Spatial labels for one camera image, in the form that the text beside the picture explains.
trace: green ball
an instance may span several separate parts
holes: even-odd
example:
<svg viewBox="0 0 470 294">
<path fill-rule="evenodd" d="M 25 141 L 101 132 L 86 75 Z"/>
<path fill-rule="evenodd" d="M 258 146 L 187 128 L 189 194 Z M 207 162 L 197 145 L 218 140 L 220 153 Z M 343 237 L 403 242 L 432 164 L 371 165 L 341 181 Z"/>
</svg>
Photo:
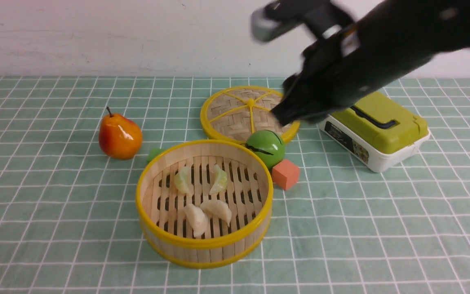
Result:
<svg viewBox="0 0 470 294">
<path fill-rule="evenodd" d="M 276 164 L 284 160 L 286 154 L 282 138 L 269 130 L 254 132 L 246 141 L 245 146 L 253 151 L 268 169 L 272 169 Z"/>
</svg>

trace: black handle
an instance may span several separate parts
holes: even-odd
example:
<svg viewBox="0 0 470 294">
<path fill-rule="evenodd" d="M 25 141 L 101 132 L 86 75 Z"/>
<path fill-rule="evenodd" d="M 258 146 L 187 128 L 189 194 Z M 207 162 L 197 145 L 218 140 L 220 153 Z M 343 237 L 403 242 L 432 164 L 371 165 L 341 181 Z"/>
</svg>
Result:
<svg viewBox="0 0 470 294">
<path fill-rule="evenodd" d="M 391 127 L 393 127 L 394 125 L 397 124 L 397 121 L 395 121 L 394 119 L 386 122 L 386 123 L 381 123 L 381 122 L 378 122 L 376 119 L 373 119 L 371 116 L 367 115 L 365 112 L 363 112 L 362 110 L 358 109 L 356 106 L 351 106 L 351 109 L 354 110 L 354 112 L 359 116 L 359 117 L 362 117 L 362 118 L 365 118 L 367 119 L 367 121 L 369 121 L 370 123 L 372 123 L 373 125 L 375 125 L 375 127 L 377 128 L 380 128 L 382 130 L 387 130 Z"/>
</svg>

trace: orange pear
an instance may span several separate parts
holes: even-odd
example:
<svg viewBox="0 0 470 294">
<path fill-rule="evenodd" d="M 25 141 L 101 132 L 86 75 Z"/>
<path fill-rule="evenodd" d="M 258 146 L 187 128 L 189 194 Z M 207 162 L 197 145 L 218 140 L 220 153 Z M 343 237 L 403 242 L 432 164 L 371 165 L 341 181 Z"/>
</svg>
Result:
<svg viewBox="0 0 470 294">
<path fill-rule="evenodd" d="M 133 121 L 123 115 L 108 114 L 101 121 L 99 147 L 107 156 L 118 160 L 133 158 L 142 145 L 142 131 Z"/>
</svg>

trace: green lid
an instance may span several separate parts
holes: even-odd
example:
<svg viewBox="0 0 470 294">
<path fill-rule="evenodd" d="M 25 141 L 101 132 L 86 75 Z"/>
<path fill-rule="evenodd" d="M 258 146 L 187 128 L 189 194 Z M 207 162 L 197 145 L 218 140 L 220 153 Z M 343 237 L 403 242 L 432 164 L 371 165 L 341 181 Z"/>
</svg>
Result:
<svg viewBox="0 0 470 294">
<path fill-rule="evenodd" d="M 332 116 L 384 154 L 393 154 L 429 134 L 425 119 L 380 92 Z"/>
</svg>

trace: pear stem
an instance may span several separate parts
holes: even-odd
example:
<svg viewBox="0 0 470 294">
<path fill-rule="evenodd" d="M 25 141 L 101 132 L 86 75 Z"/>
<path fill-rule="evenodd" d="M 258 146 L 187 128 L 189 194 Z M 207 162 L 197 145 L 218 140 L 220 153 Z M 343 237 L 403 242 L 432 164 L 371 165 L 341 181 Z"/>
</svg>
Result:
<svg viewBox="0 0 470 294">
<path fill-rule="evenodd" d="M 113 117 L 112 112 L 110 111 L 110 108 L 106 106 L 106 110 L 108 110 L 108 113 L 110 114 L 110 117 Z"/>
</svg>

